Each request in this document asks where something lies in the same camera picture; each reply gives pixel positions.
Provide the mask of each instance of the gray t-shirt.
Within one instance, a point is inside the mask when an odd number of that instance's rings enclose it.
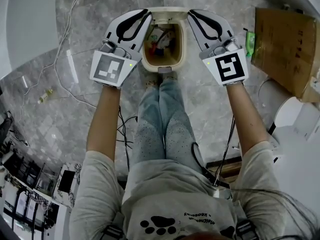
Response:
[[[214,197],[216,188],[202,174],[172,160],[150,160],[130,170],[125,192],[114,163],[88,151],[70,218],[70,239],[98,240],[117,212],[124,215],[128,240],[168,240],[210,231],[232,238],[239,201],[261,239],[283,234],[285,209],[279,199],[261,193],[234,191],[233,202]],[[278,190],[271,146],[267,141],[243,157],[235,189]]]

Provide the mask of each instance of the paw print graphic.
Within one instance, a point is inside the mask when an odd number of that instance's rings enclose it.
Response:
[[[150,219],[155,227],[150,225],[149,221],[147,220],[143,220],[140,222],[140,226],[145,228],[144,232],[146,234],[152,234],[156,230],[157,235],[162,236],[166,232],[172,235],[177,231],[177,229],[173,226],[176,222],[174,218],[152,216]]]

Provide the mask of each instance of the light blue jeans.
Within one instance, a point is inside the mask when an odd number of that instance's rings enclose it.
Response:
[[[148,160],[170,159],[202,173],[192,155],[196,142],[177,80],[166,78],[149,86],[139,104],[138,126],[130,166]],[[203,166],[200,155],[196,156]]]

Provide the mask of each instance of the green object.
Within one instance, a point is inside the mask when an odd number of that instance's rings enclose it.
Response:
[[[250,31],[246,32],[245,48],[247,51],[246,56],[251,57],[255,52],[255,39],[256,34]]]

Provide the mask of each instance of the cardboard box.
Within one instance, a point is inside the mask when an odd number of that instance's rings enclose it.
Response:
[[[252,64],[302,102],[320,102],[312,83],[320,80],[320,23],[285,10],[255,10]]]

